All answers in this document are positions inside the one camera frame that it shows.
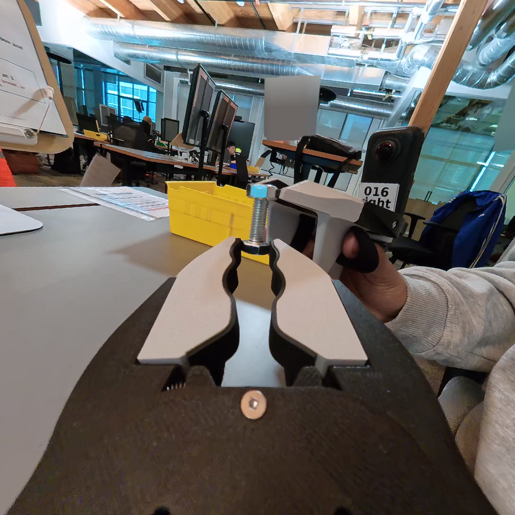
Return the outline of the silver air duct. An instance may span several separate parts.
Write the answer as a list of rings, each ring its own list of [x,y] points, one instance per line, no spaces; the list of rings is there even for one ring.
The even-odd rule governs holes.
[[[356,73],[353,67],[235,54],[223,55],[133,43],[115,42],[113,53],[119,60],[140,61],[183,69],[193,69],[201,65],[207,71],[232,71],[260,77],[309,75],[325,76],[327,80],[350,81],[352,74]]]
[[[221,26],[132,21],[84,16],[82,26],[97,40],[168,48],[233,50],[254,56],[326,56],[331,37]]]

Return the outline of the white paper card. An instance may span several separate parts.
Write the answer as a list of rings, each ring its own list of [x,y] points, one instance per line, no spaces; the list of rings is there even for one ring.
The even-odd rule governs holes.
[[[96,154],[84,173],[80,187],[111,187],[120,172],[119,167]]]

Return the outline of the orange cone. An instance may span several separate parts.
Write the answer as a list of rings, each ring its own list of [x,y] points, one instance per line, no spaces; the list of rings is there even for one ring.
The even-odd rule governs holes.
[[[7,160],[5,159],[5,156],[3,155],[3,151],[1,150],[1,158],[0,158],[0,165],[1,165],[1,187],[16,187],[16,182],[14,180],[13,174],[9,168],[9,165],[7,163]]]

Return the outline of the black office chair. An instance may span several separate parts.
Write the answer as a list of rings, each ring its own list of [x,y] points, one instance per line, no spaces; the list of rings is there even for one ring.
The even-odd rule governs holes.
[[[391,252],[390,262],[402,261],[401,268],[407,265],[427,266],[443,269],[447,256],[445,250],[445,238],[442,234],[447,230],[440,223],[426,222],[423,216],[405,212],[409,216],[408,236],[398,236],[389,246]],[[422,221],[427,229],[431,229],[433,234],[429,238],[429,243],[424,244],[413,239],[416,225]]]

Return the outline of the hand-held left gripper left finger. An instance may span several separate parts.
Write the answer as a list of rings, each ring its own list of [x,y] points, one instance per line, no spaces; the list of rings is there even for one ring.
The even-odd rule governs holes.
[[[241,239],[230,236],[184,267],[175,278],[137,360],[142,365],[209,370],[221,385],[240,342],[234,292]]]

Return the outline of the wooden pillar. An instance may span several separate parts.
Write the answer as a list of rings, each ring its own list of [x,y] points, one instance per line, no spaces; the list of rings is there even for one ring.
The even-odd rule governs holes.
[[[446,94],[482,14],[489,1],[461,1],[437,55],[409,125],[427,135],[441,100]]]

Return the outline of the person's right forearm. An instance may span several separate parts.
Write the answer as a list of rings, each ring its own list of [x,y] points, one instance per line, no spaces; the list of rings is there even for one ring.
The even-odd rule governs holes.
[[[386,326],[411,354],[465,370],[500,363],[514,371],[514,261],[401,274],[407,300]]]

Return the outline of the black bag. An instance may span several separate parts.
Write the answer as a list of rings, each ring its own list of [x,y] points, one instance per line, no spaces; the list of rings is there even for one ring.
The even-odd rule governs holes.
[[[318,134],[302,137],[297,144],[296,156],[299,156],[305,149],[351,160],[360,160],[362,157],[362,151],[352,145]]]

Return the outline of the silver hex bolt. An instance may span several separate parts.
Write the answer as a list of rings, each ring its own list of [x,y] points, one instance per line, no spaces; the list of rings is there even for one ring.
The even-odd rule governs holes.
[[[269,242],[267,241],[267,222],[270,202],[275,200],[254,200],[250,222],[249,237],[241,243],[241,249],[252,256],[267,255]]]

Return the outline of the long wooden office desk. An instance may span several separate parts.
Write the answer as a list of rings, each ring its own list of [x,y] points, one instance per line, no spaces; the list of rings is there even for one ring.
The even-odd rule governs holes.
[[[194,174],[200,173],[200,172],[196,172],[196,170],[199,169],[198,163],[190,163],[186,160],[181,160],[181,159],[167,156],[167,155],[162,155],[162,154],[148,152],[148,151],[142,151],[142,150],[136,150],[136,149],[129,149],[129,148],[125,148],[125,147],[107,144],[105,142],[94,141],[94,145],[95,145],[95,147],[98,147],[99,149],[106,150],[107,152],[110,152],[110,153],[116,153],[119,155],[123,155],[123,156],[129,157],[131,159],[139,159],[139,160],[142,160],[145,162],[162,164],[162,165],[171,166],[171,167],[175,167],[175,168],[178,167],[178,168],[182,169],[182,171],[179,171],[178,173],[183,173],[183,174],[187,174],[187,175],[188,174],[194,175]],[[251,171],[250,167],[248,167],[247,170],[248,170],[248,175],[250,178],[265,179],[270,176],[267,173]],[[218,167],[216,167],[216,166],[206,165],[206,164],[203,165],[203,172],[202,172],[203,174],[215,175],[217,173],[217,171],[218,171]],[[227,175],[227,176],[228,175],[236,176],[237,171],[224,166],[222,168],[222,174]]]

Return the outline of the wooden document board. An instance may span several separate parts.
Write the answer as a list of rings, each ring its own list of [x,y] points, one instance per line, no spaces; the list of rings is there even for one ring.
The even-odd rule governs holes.
[[[43,68],[44,75],[49,83],[55,89],[55,103],[58,109],[58,112],[62,118],[63,125],[67,132],[67,137],[59,137],[57,135],[44,133],[42,131],[39,132],[38,142],[33,146],[25,146],[25,145],[17,145],[17,144],[1,144],[1,149],[11,149],[11,150],[21,150],[28,152],[36,152],[36,153],[59,153],[70,148],[74,141],[74,128],[72,121],[69,117],[67,107],[65,106],[65,102],[63,100],[62,94],[60,92],[60,88],[57,84],[54,71],[52,66],[50,65],[47,53],[45,51],[44,45],[41,41],[38,29],[34,22],[34,18],[31,15],[31,12],[28,6],[24,1],[18,1],[22,13],[25,16],[27,21],[27,25],[30,31],[30,34],[35,43],[36,51],[38,53],[39,58],[41,59],[41,64]]]

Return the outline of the laminated paper sheet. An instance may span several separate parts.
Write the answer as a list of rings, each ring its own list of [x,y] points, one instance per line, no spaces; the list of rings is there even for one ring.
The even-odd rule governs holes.
[[[146,221],[170,216],[167,198],[127,186],[60,187],[58,190]]]

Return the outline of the printed instruction sheet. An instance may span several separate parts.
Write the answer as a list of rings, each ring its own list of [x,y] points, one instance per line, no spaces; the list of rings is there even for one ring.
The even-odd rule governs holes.
[[[1,1],[1,141],[35,145],[42,131],[67,137],[18,1]]]

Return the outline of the wooden standing desk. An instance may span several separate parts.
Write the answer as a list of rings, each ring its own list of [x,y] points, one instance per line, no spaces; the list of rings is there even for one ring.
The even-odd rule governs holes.
[[[341,174],[357,174],[357,171],[363,165],[361,160],[351,160],[307,149],[296,156],[297,145],[294,146],[280,141],[264,139],[262,144],[272,152],[286,155],[293,162],[293,183],[308,180],[312,168],[316,168],[313,182],[320,184],[322,174],[326,173],[331,176],[328,187],[334,188]]]

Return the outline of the person's right hand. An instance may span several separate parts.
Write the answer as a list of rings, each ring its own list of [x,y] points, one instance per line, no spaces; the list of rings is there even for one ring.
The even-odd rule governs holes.
[[[403,276],[387,258],[383,248],[375,243],[378,266],[368,274],[343,267],[339,280],[379,321],[388,323],[396,318],[407,300],[407,285]]]

